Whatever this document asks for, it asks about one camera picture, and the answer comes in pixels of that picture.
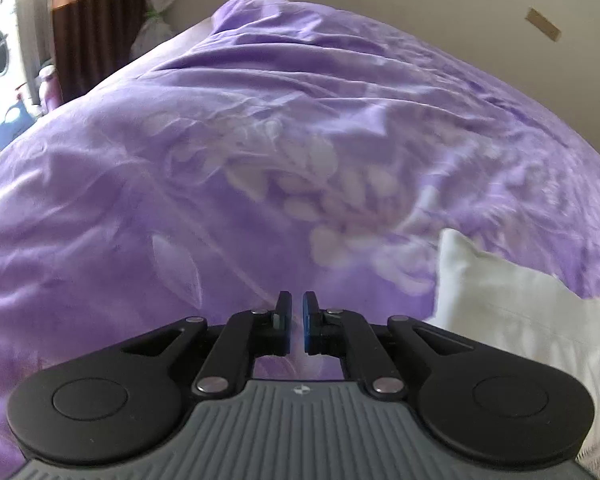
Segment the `white Nevada t-shirt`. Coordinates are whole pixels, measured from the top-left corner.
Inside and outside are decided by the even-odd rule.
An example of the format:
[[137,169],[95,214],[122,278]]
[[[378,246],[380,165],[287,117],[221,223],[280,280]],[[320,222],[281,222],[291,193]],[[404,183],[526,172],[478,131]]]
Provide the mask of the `white Nevada t-shirt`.
[[595,417],[578,461],[600,478],[600,297],[582,299],[553,275],[484,252],[445,229],[436,306],[428,321],[580,380]]

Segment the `purple floral bed cover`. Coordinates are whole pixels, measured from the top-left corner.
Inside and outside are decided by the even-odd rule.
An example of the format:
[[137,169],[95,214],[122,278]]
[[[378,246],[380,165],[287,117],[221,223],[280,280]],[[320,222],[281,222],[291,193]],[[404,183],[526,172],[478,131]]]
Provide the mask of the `purple floral bed cover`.
[[0,479],[23,378],[281,290],[428,318],[444,229],[600,300],[600,154],[387,24],[227,1],[0,154]]

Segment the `white washing machine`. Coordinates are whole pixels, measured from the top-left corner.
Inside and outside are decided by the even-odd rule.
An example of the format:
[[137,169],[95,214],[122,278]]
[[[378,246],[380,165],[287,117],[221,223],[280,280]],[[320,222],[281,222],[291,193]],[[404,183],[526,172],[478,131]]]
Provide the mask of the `white washing machine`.
[[0,0],[0,150],[43,114],[40,71],[52,57],[50,0]]

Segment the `brown patterned curtain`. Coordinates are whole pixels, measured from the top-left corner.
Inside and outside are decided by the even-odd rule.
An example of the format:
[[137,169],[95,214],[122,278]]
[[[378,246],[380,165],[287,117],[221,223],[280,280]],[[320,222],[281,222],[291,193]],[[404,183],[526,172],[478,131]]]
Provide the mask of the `brown patterned curtain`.
[[146,0],[50,0],[54,66],[66,102],[130,62],[146,10]]

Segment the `tan wall switch plate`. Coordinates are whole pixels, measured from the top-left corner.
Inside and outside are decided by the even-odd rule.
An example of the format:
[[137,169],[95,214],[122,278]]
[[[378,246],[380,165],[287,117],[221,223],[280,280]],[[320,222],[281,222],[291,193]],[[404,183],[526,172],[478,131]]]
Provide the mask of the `tan wall switch plate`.
[[560,28],[535,8],[528,10],[526,21],[553,42],[557,42],[562,36]]

